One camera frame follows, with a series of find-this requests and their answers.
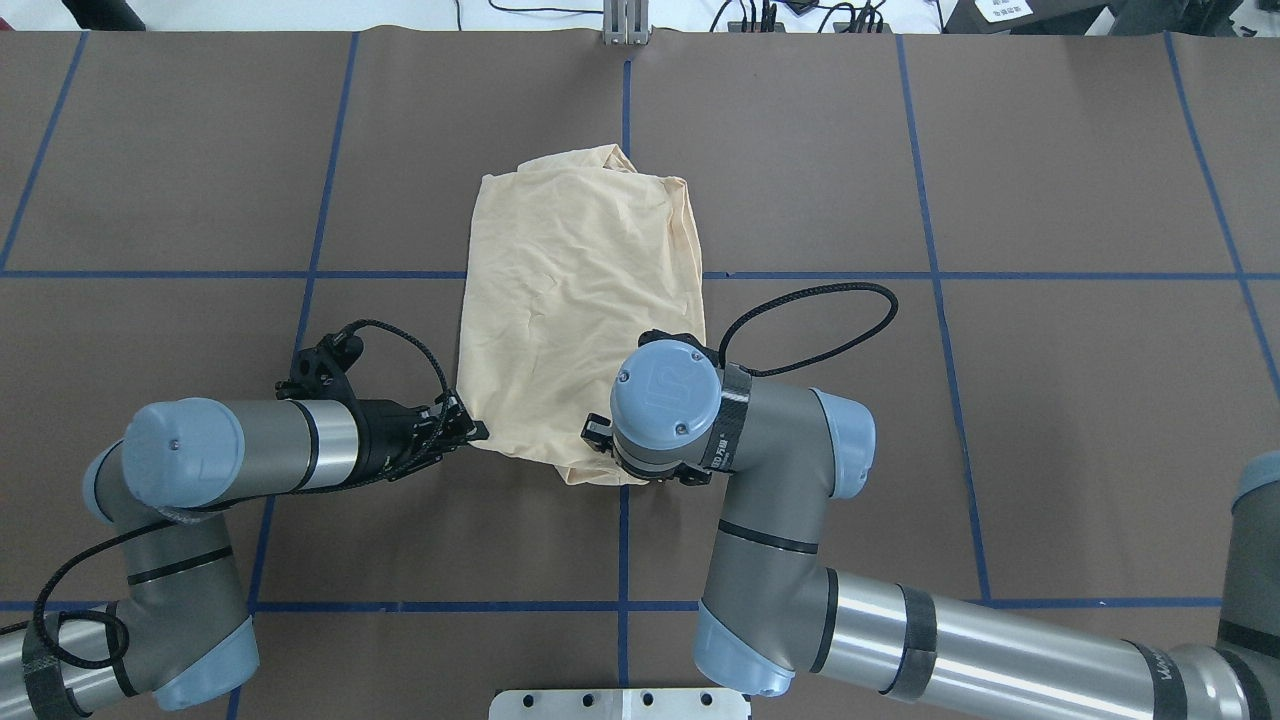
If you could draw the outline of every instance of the white paper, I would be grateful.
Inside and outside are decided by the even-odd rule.
[[[977,0],[978,10],[988,23],[1000,23],[1032,14],[1027,0]]]

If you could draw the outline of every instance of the metal plate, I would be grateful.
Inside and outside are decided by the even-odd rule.
[[[750,717],[751,701],[726,688],[506,691],[498,693],[489,705],[489,720],[750,720]]]

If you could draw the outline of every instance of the black cable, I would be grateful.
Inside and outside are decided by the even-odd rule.
[[[822,23],[818,26],[818,32],[827,28],[827,20],[831,19],[831,14],[836,10],[845,8],[849,10],[849,24],[854,24],[858,19],[858,8],[854,8],[852,3],[836,3],[835,5],[827,8],[827,14],[822,17]]]
[[[381,320],[369,320],[369,319],[355,320],[352,323],[348,323],[347,327],[338,331],[338,337],[335,338],[337,342],[340,342],[343,340],[343,336],[356,334],[356,331],[360,331],[361,328],[378,328],[380,331],[389,332],[393,336],[397,336],[408,342],[410,345],[412,345],[413,347],[416,347],[419,352],[426,356],[428,363],[431,364],[431,369],[435,370],[435,378],[440,380],[440,392],[445,395],[449,393],[449,380],[444,377],[444,370],[440,368],[440,361],[435,359],[435,355],[433,355],[431,351],[425,345],[422,345],[422,341],[417,340],[416,337],[408,334],[407,332],[397,328],[390,323],[384,323]]]
[[[716,17],[712,19],[712,27],[707,32],[716,32],[716,26],[719,24],[721,15],[724,14],[724,10],[728,9],[732,1],[733,0],[724,0],[724,3],[721,4],[721,9],[716,12]],[[742,10],[742,28],[746,28],[746,10]]]
[[[845,345],[841,345],[840,347],[835,347],[835,348],[828,350],[826,352],[814,355],[812,357],[806,357],[804,360],[800,360],[799,363],[792,363],[790,365],[783,365],[781,368],[772,368],[769,370],[754,370],[754,369],[748,368],[748,366],[744,365],[742,370],[745,370],[748,374],[754,375],[756,378],[767,378],[769,375],[781,375],[782,373],[790,373],[791,370],[799,370],[800,368],[805,368],[808,365],[813,365],[814,363],[822,363],[823,360],[828,360],[831,357],[835,357],[836,355],[840,355],[841,352],[849,350],[850,347],[854,347],[855,345],[860,345],[863,342],[867,342],[868,340],[870,340],[870,338],[876,337],[877,334],[879,334],[881,331],[883,331],[884,328],[887,328],[888,324],[893,322],[893,316],[897,315],[897,296],[893,295],[893,292],[890,288],[887,288],[887,287],[884,287],[882,284],[877,284],[877,283],[847,282],[847,283],[820,284],[820,286],[815,286],[815,287],[806,287],[804,290],[797,290],[795,292],[788,292],[788,293],[786,293],[786,295],[783,295],[781,297],[774,297],[773,300],[771,300],[771,301],[768,301],[768,302],[765,302],[763,305],[756,305],[755,307],[753,307],[753,309],[748,310],[746,313],[744,313],[741,318],[733,320],[733,324],[730,325],[727,331],[724,331],[724,337],[721,338],[721,345],[719,345],[719,366],[724,368],[726,356],[728,354],[728,342],[730,342],[730,340],[733,338],[733,336],[737,333],[737,331],[742,329],[742,325],[745,325],[746,323],[751,322],[751,319],[755,318],[756,315],[763,315],[764,313],[768,313],[769,310],[773,310],[776,307],[781,307],[781,306],[786,305],[787,302],[795,302],[796,300],[804,300],[806,297],[817,297],[819,295],[827,295],[827,293],[832,293],[832,292],[856,292],[856,291],[874,292],[874,293],[877,293],[879,296],[883,296],[886,300],[888,300],[888,311],[884,313],[884,318],[881,319],[881,322],[876,323],[876,325],[872,329],[864,332],[863,334],[855,337],[854,340],[846,342]]]
[[[872,5],[872,0],[867,0],[867,3],[861,6],[861,12],[858,13],[858,22],[849,23],[849,27],[841,32],[863,32],[863,28],[865,28],[869,33],[881,32],[879,29],[876,29],[876,26],[879,24],[882,29],[884,27],[884,15],[879,12],[884,3],[888,3],[888,0],[881,0],[876,5]]]
[[[604,10],[584,10],[581,8],[504,8],[493,0],[489,6],[503,13],[567,13],[570,15],[603,15]]]
[[[49,634],[49,628],[45,626],[45,606],[49,603],[49,596],[54,594],[54,588],[58,587],[58,583],[63,580],[67,573],[70,573],[73,568],[84,560],[88,560],[99,552],[110,550],[118,544],[124,544],[133,538],[168,528],[169,525],[173,525],[169,520],[160,520],[159,523],[143,525],[122,536],[116,536],[106,542],[100,542],[88,550],[81,551],[67,562],[63,562],[61,568],[59,568],[52,577],[49,578],[49,582],[45,583],[44,588],[41,588],[40,594],[36,596],[36,602],[31,609],[31,620],[5,625],[4,628],[0,628],[0,635],[32,626],[36,630],[36,638],[40,641],[40,644],[45,646],[50,655],[68,665],[82,667],[84,670],[101,670],[119,662],[120,659],[124,657],[125,651],[129,650],[129,629],[119,618],[115,615],[108,615],[101,610],[73,610],[61,614],[64,620],[87,620],[90,623],[101,623],[106,625],[109,633],[114,632],[119,638],[119,647],[116,647],[114,652],[108,652],[108,656],[102,660],[88,660],[63,650],[63,647],[58,644],[58,641]]]

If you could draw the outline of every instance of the beige cloth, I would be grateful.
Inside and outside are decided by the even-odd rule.
[[[644,331],[705,337],[689,188],[636,173],[616,145],[486,176],[471,218],[458,393],[492,438],[570,484],[635,483],[579,437],[609,413]]]

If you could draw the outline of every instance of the black strap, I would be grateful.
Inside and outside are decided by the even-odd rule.
[[[50,637],[58,637],[63,624],[60,612],[51,612],[41,619]],[[76,705],[76,698],[63,683],[63,666],[45,643],[36,635],[35,623],[27,625],[27,635],[22,639],[22,682],[27,687],[27,701],[36,720],[77,720],[88,717]]]
[[[836,579],[836,571],[827,568],[827,620],[822,626],[822,642],[818,644],[818,657],[813,660],[813,667],[809,669],[810,673],[822,673],[823,665],[827,664],[827,656],[831,655],[831,639],[836,635],[836,603],[840,600],[840,580]]]
[[[115,607],[120,602],[118,600],[108,602],[106,614],[115,618]],[[115,657],[116,655],[120,655],[120,638],[115,634],[115,628],[110,625],[104,625],[104,628],[106,629],[106,653],[110,657]],[[138,691],[133,688],[133,683],[129,682],[129,674],[124,670],[123,655],[116,657],[115,662],[111,662],[111,673],[115,674],[115,684],[120,685],[120,692],[124,693],[124,697],[133,697],[138,694]]]
[[[232,546],[228,544],[224,547],[219,547],[218,550],[206,552],[204,555],[197,555],[195,557],[179,560],[178,562],[170,562],[168,565],[156,568],[154,570],[134,573],[129,575],[128,580],[131,585],[137,585],[141,583],[147,583],[168,575],[173,575],[175,573],[182,573],[183,570],[191,570],[192,568],[209,565],[210,562],[215,562],[218,560],[221,560],[223,557],[230,557],[230,555],[232,555]]]
[[[1155,692],[1155,708],[1152,720],[1187,720],[1187,685],[1183,683],[1183,673],[1178,664],[1162,650],[1147,647],[1142,643],[1125,641],[1138,648],[1142,659],[1147,661],[1147,670],[1151,671],[1151,685]]]
[[[1258,655],[1266,655],[1267,657],[1280,660],[1280,637],[1272,635],[1271,633],[1254,630],[1253,628],[1248,628],[1245,625],[1236,625],[1230,620],[1220,620],[1217,623],[1217,639],[1234,644],[1235,647],[1252,650]]]
[[[727,473],[733,466],[733,454],[737,452],[737,441],[742,438],[750,400],[751,375],[730,363],[721,382],[721,409],[707,439],[703,468]]]
[[[776,547],[778,550],[790,550],[791,552],[803,552],[805,555],[818,553],[818,543],[815,542],[800,542],[800,541],[794,541],[791,538],[771,536],[769,533],[762,533],[759,530],[753,530],[751,528],[735,525],[728,520],[721,520],[719,529],[721,532],[728,533],[733,537],[739,537],[745,541],[758,542],[760,544],[767,544],[769,547]]]
[[[915,702],[924,694],[933,679],[933,666],[938,660],[938,611],[933,596],[924,591],[897,585],[906,606],[906,638],[902,641],[902,660],[897,675],[882,696]]]
[[[1240,689],[1244,691],[1244,705],[1249,710],[1249,720],[1271,720],[1271,701],[1267,700],[1267,691],[1253,673],[1253,667],[1249,667],[1243,657],[1229,650],[1219,647],[1213,650],[1231,666],[1235,679],[1240,682]]]

